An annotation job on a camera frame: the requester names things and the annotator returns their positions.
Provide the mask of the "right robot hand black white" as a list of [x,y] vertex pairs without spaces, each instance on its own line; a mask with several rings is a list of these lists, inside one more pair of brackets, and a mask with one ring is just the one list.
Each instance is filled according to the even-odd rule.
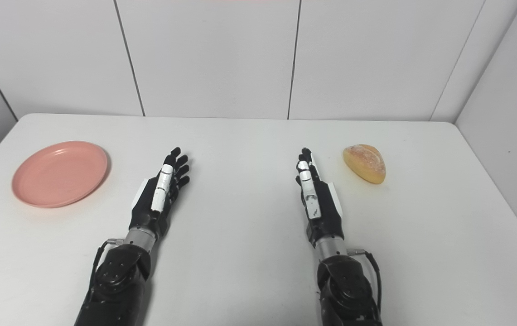
[[307,217],[306,235],[314,248],[324,238],[344,239],[343,221],[329,183],[324,182],[314,163],[312,151],[304,147],[296,163],[295,180]]

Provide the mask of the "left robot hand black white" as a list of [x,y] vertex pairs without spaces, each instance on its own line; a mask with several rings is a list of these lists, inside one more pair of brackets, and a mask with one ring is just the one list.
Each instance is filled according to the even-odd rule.
[[156,240],[169,229],[169,213],[179,192],[190,181],[188,156],[175,147],[155,177],[148,179],[131,211],[129,229],[150,231]]

